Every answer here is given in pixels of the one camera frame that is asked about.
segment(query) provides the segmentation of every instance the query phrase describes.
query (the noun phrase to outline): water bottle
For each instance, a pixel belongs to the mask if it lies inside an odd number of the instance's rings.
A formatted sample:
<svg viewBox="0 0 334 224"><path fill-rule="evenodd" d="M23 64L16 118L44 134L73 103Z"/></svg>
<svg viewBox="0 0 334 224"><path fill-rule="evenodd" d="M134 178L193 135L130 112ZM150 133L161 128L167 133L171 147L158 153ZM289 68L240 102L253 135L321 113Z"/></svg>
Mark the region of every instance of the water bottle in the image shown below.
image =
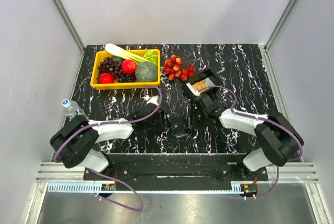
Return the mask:
<svg viewBox="0 0 334 224"><path fill-rule="evenodd" d="M88 119L88 116L85 115L84 111L79 107L78 103L73 101L73 100L63 100L62 101L63 105L63 113L69 117L69 119L73 119L75 116L81 114L86 119Z"/></svg>

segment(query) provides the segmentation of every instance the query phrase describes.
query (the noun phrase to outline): green cantaloupe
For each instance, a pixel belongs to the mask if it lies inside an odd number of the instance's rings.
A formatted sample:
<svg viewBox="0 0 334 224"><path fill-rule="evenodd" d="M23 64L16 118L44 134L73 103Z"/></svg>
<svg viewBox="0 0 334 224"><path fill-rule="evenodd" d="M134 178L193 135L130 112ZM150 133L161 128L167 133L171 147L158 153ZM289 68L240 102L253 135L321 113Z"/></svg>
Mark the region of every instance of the green cantaloupe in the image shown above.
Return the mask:
<svg viewBox="0 0 334 224"><path fill-rule="evenodd" d="M152 82L157 80L157 67L150 61L144 61L137 65L136 78L140 82Z"/></svg>

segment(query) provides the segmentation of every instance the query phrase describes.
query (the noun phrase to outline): yellow basket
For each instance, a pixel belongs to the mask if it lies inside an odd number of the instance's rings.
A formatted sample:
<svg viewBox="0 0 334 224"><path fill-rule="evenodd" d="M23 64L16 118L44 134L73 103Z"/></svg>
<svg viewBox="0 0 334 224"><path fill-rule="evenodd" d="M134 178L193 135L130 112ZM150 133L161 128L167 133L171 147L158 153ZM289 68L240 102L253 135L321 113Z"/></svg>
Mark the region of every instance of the yellow basket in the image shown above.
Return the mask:
<svg viewBox="0 0 334 224"><path fill-rule="evenodd" d="M143 49L143 50L129 50L129 52L137 54L141 57L144 56L144 54L150 49ZM160 84L160 50L159 49L152 49L154 53L158 56L158 79L157 81L153 82L124 82L124 83L118 83L117 80L115 80L114 83L110 84L98 84L96 78L98 77L98 66L101 62L103 62L103 59L105 57L111 57L112 55L108 53L107 51L100 51L96 53L95 56L95 62L92 72L92 77L90 79L90 86L95 87L97 90L110 90L110 89L132 89L132 88L145 88L147 86L151 85L158 85Z"/></svg>

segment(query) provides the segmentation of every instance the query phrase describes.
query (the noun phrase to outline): white wall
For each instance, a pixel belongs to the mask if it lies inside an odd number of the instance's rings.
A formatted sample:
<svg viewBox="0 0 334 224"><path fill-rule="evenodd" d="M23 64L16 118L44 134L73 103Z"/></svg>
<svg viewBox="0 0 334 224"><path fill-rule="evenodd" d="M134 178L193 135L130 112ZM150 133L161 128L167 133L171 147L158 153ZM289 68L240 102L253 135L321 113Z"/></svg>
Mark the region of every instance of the white wall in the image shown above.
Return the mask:
<svg viewBox="0 0 334 224"><path fill-rule="evenodd" d="M289 0L62 0L84 44L265 44Z"/></svg>
<svg viewBox="0 0 334 224"><path fill-rule="evenodd" d="M0 0L0 219L23 219L80 53L51 0Z"/></svg>
<svg viewBox="0 0 334 224"><path fill-rule="evenodd" d="M270 54L292 122L334 217L334 2L299 0Z"/></svg>

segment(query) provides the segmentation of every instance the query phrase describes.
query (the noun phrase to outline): black and white marble pattern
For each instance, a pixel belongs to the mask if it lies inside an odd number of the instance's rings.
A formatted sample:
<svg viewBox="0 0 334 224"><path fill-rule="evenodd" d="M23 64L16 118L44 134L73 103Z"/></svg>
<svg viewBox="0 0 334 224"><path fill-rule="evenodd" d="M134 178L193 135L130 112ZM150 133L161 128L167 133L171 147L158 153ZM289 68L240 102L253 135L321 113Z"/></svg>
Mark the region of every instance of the black and white marble pattern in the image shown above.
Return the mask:
<svg viewBox="0 0 334 224"><path fill-rule="evenodd" d="M161 64L172 54L188 59L195 66L195 74L210 68L232 89L238 98L236 108L241 111L266 114L277 110L266 70L257 45L254 44L165 44L165 45L120 45L130 49L159 49ZM88 45L83 58L73 100L93 120L111 120L127 116L144 105L143 89L97 91L90 87L91 73L97 51L103 45ZM186 115L189 99L181 89L179 80L169 81L162 73L162 107L170 116ZM225 91L218 92L218 101L229 107L232 97ZM104 152L137 153L223 153L250 152L258 148L256 138L233 129L209 131L192 130L184 139L172 137L170 131L163 133L142 132L130 139L115 139L99 143Z"/></svg>

